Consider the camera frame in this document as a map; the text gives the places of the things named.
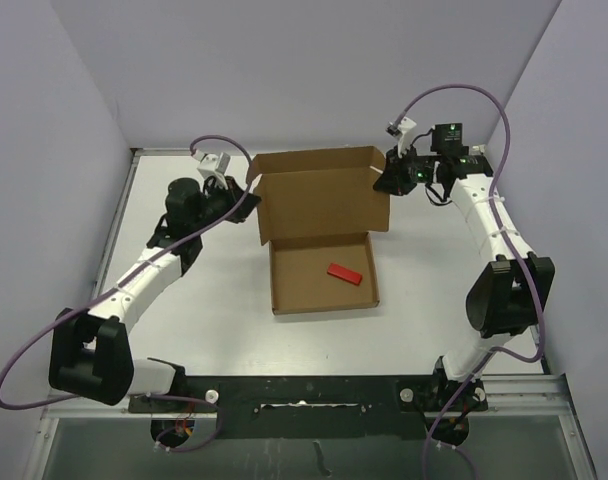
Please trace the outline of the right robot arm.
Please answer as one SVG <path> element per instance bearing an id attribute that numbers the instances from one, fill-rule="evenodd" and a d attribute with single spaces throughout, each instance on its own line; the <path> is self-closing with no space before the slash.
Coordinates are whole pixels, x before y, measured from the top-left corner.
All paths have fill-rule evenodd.
<path id="1" fill-rule="evenodd" d="M 487 355 L 537 325 L 555 267 L 550 258 L 538 256 L 515 227 L 493 185 L 494 172 L 483 149 L 463 144 L 461 124 L 431 127 L 427 155 L 415 148 L 415 126 L 409 118 L 389 126 L 397 143 L 385 155 L 374 190 L 405 196 L 419 185 L 427 191 L 440 185 L 444 193 L 434 198 L 434 204 L 459 210 L 484 263 L 465 299 L 469 327 L 464 340 L 440 358 L 444 374 L 428 385 L 430 400 L 448 409 L 462 400 L 462 382 L 480 374 Z"/>

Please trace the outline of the brown cardboard box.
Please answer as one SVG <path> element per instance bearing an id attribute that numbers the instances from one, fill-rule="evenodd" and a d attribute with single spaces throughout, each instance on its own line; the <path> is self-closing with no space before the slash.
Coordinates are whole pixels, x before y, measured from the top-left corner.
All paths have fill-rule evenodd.
<path id="1" fill-rule="evenodd" d="M 261 153 L 257 184 L 261 244 L 269 249 L 276 315 L 366 309 L 380 302 L 371 235 L 386 232 L 390 198 L 373 190 L 385 157 L 374 146 Z M 327 274 L 337 263 L 359 286 Z"/>

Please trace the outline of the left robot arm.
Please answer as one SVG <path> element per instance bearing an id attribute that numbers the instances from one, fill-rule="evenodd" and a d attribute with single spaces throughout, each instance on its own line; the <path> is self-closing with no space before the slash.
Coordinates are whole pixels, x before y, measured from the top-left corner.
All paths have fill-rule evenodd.
<path id="1" fill-rule="evenodd" d="M 180 408 L 187 386 L 178 365 L 132 355 L 129 334 L 152 303 L 193 266 L 202 234 L 223 221 L 244 222 L 261 199 L 231 176 L 199 183 L 179 178 L 168 186 L 165 212 L 135 264 L 114 287 L 80 311 L 65 309 L 51 344 L 52 388 L 115 405 L 151 395 L 166 411 Z"/>

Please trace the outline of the small red block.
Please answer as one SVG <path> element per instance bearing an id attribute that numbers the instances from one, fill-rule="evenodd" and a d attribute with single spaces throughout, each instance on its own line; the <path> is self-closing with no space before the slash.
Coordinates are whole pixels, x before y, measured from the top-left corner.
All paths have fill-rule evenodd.
<path id="1" fill-rule="evenodd" d="M 359 286 L 363 281 L 363 275 L 361 273 L 337 263 L 331 263 L 328 266 L 327 274 L 354 286 Z"/>

